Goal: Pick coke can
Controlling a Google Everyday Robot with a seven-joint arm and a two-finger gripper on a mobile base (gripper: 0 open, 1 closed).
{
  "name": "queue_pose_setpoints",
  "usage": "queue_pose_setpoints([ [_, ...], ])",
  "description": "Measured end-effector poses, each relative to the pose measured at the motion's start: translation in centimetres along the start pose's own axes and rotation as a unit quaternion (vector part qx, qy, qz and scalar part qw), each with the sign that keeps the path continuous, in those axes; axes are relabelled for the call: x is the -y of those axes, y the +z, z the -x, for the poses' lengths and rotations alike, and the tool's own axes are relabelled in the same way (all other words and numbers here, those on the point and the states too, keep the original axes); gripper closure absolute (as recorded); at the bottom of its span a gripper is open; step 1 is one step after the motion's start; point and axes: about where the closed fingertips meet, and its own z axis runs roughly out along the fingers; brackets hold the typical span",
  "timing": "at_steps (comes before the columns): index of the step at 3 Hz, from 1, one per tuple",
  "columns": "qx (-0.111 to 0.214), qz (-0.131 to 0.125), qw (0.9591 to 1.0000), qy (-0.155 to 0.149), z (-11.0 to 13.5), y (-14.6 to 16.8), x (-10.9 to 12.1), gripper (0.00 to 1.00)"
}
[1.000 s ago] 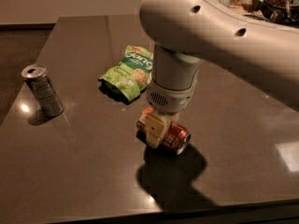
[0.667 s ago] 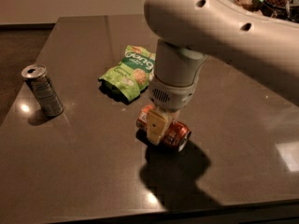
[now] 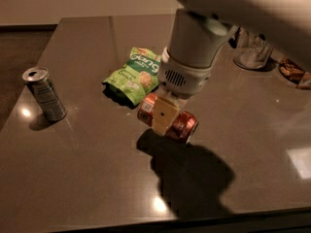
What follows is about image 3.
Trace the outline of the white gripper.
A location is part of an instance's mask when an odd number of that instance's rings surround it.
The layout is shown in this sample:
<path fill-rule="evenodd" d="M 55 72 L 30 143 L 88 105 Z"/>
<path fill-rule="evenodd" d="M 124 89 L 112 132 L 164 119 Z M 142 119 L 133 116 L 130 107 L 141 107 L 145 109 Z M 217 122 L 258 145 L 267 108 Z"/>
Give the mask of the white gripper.
<path fill-rule="evenodd" d="M 194 67 L 174 59 L 168 48 L 163 50 L 157 72 L 163 90 L 171 93 L 161 94 L 155 100 L 152 129 L 164 136 L 181 111 L 177 97 L 189 99 L 197 94 L 211 76 L 213 63 Z"/>

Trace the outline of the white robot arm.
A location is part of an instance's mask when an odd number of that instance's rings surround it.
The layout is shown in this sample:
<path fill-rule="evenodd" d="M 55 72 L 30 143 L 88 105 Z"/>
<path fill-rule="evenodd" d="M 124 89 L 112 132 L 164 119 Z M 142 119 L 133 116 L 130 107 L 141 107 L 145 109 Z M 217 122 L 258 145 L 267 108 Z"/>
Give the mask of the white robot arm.
<path fill-rule="evenodd" d="M 153 130 L 165 135 L 181 100 L 198 93 L 211 75 L 223 44 L 242 27 L 305 70 L 311 67 L 311 0 L 177 0 L 171 36 L 161 55 Z"/>

